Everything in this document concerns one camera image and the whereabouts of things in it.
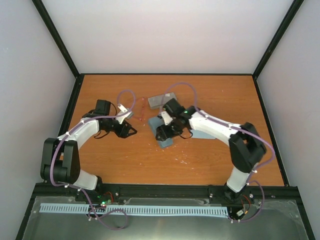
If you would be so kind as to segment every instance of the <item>white panel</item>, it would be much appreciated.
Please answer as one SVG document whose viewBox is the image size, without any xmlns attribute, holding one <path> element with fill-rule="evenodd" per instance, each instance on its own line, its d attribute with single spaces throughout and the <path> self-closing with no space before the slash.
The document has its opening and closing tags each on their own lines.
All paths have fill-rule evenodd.
<svg viewBox="0 0 320 240">
<path fill-rule="evenodd" d="M 304 1 L 258 79 L 290 184 L 320 239 L 320 1 Z"/>
<path fill-rule="evenodd" d="M 74 77 L 32 1 L 0 1 L 0 239 L 15 239 Z"/>
<path fill-rule="evenodd" d="M 44 0 L 81 73 L 251 74 L 292 0 Z"/>
</svg>

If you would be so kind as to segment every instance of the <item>purple cable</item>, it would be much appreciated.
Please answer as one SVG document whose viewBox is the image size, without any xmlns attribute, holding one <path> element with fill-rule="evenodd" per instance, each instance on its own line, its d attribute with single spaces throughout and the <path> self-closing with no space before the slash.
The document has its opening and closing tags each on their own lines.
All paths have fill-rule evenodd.
<svg viewBox="0 0 320 240">
<path fill-rule="evenodd" d="M 260 208 L 258 209 L 258 211 L 257 211 L 252 217 L 250 217 L 250 218 L 248 218 L 248 219 L 245 219 L 245 220 L 240 220 L 239 223 L 246 223 L 246 222 L 249 222 L 249 221 L 251 221 L 252 219 L 256 218 L 256 217 L 258 216 L 258 214 L 262 211 L 262 208 L 263 208 L 264 203 L 265 203 L 265 192 L 264 192 L 264 189 L 262 188 L 262 186 L 260 185 L 260 183 L 259 183 L 257 180 L 252 180 L 252 181 L 249 182 L 249 183 L 250 183 L 250 184 L 256 183 L 256 184 L 259 186 L 259 188 L 260 188 L 260 190 L 261 190 L 261 194 L 262 194 L 261 206 L 260 206 Z"/>
<path fill-rule="evenodd" d="M 206 115 L 200 111 L 200 109 L 197 107 L 197 101 L 198 101 L 197 91 L 196 91 L 195 87 L 192 86 L 190 83 L 188 83 L 188 82 L 177 82 L 177 83 L 171 85 L 170 87 L 168 87 L 164 94 L 167 94 L 167 93 L 170 91 L 170 89 L 172 89 L 173 87 L 175 87 L 175 86 L 177 86 L 177 85 L 187 85 L 187 86 L 189 86 L 189 87 L 192 89 L 193 95 L 194 95 L 194 103 L 193 103 L 193 105 L 194 105 L 195 110 L 196 110 L 201 116 L 209 119 L 210 121 L 212 121 L 212 122 L 214 122 L 214 123 L 216 123 L 216 124 L 220 124 L 220 125 L 222 125 L 222 126 L 225 126 L 225 127 L 229 128 L 229 124 L 227 124 L 227 123 L 225 123 L 225 122 L 221 122 L 221 121 L 219 121 L 219 120 L 217 120 L 217 119 L 214 119 L 214 118 L 212 118 L 212 117 L 210 117 L 210 116 L 209 116 L 209 117 L 206 117 Z M 163 97 L 162 97 L 161 105 L 163 105 L 163 103 L 164 103 L 164 98 L 165 98 L 165 95 L 163 95 Z M 263 142 L 265 145 L 267 145 L 267 146 L 270 148 L 271 153 L 272 153 L 272 154 L 271 154 L 271 157 L 270 157 L 267 161 L 262 162 L 262 163 L 260 163 L 259 165 L 257 165 L 257 166 L 253 169 L 253 171 L 256 171 L 257 169 L 259 169 L 259 168 L 261 168 L 261 167 L 269 164 L 273 159 L 275 159 L 275 157 L 276 157 L 275 150 L 274 150 L 274 148 L 271 146 L 271 144 L 268 143 L 266 140 L 264 140 L 263 138 L 261 138 L 261 137 L 258 136 L 258 135 L 255 135 L 255 134 L 253 134 L 253 133 L 251 133 L 251 132 L 249 132 L 249 131 L 247 131 L 247 130 L 244 130 L 244 129 L 240 128 L 240 127 L 231 126 L 230 128 L 233 129 L 233 130 L 237 130 L 237 131 L 239 131 L 239 132 L 242 132 L 242 133 L 244 133 L 244 134 L 250 135 L 250 136 L 254 137 L 255 139 L 258 139 L 259 141 Z"/>
<path fill-rule="evenodd" d="M 121 96 L 123 93 L 125 93 L 125 92 L 129 92 L 129 93 L 131 93 L 132 96 L 133 96 L 132 106 L 131 106 L 131 107 L 129 108 L 129 110 L 128 110 L 128 112 L 130 112 L 130 111 L 134 108 L 134 106 L 135 106 L 135 104 L 136 104 L 136 95 L 134 94 L 133 91 L 131 91 L 131 90 L 129 90 L 129 89 L 126 89 L 126 90 L 121 91 L 121 92 L 118 94 L 116 100 L 117 100 L 117 103 L 119 104 L 120 96 Z M 64 137 L 61 139 L 61 141 L 58 143 L 58 145 L 56 146 L 56 149 L 55 149 L 55 151 L 54 151 L 54 153 L 53 153 L 53 156 L 52 156 L 51 166 L 50 166 L 50 181 L 51 181 L 51 184 L 52 184 L 53 186 L 55 186 L 55 187 L 69 186 L 69 187 L 74 188 L 74 189 L 80 189 L 79 187 L 74 186 L 74 185 L 72 185 L 72 184 L 67 184 L 67 185 L 66 185 L 65 183 L 56 183 L 55 180 L 54 180 L 54 165 L 55 165 L 55 162 L 56 162 L 56 158 L 57 158 L 57 156 L 58 156 L 58 153 L 59 153 L 59 150 L 60 150 L 62 144 L 63 144 L 64 141 L 69 137 L 69 135 L 71 135 L 74 131 L 76 131 L 78 128 L 80 128 L 83 124 L 86 124 L 86 123 L 88 123 L 88 122 L 90 122 L 90 121 L 93 121 L 93 120 L 96 120 L 96 119 L 113 119 L 113 118 L 116 118 L 116 117 L 122 117 L 122 116 L 124 116 L 124 115 L 126 115 L 126 114 L 127 114 L 127 112 L 124 112 L 124 113 L 119 114 L 119 115 L 117 115 L 117 116 L 95 116 L 95 117 L 92 117 L 92 118 L 88 118 L 88 119 L 84 120 L 83 122 L 79 122 L 79 123 L 78 123 L 77 125 L 75 125 L 69 132 L 67 132 L 67 135 L 64 136 Z M 91 200 L 90 200 L 89 195 L 86 193 L 85 190 L 81 189 L 81 191 L 82 191 L 83 194 L 86 196 L 86 198 L 87 198 L 87 200 L 88 200 L 88 202 L 89 202 L 89 204 L 90 204 L 90 207 L 93 209 L 93 205 L 92 205 L 92 203 L 91 203 Z M 125 227 L 127 226 L 128 216 L 127 216 L 127 214 L 126 214 L 123 210 L 118 209 L 118 211 L 124 213 L 124 215 L 125 215 L 125 217 L 126 217 L 125 225 L 122 226 L 122 227 L 119 227 L 119 228 L 111 227 L 111 226 L 108 226 L 108 225 L 104 224 L 104 223 L 100 220 L 100 217 L 97 215 L 96 211 L 93 210 L 93 213 L 94 213 L 94 215 L 97 217 L 97 219 L 99 220 L 99 222 L 100 222 L 102 225 L 104 225 L 105 227 L 107 227 L 108 229 L 111 229 L 111 230 L 121 230 L 121 229 L 123 229 L 123 228 L 125 228 Z"/>
</svg>

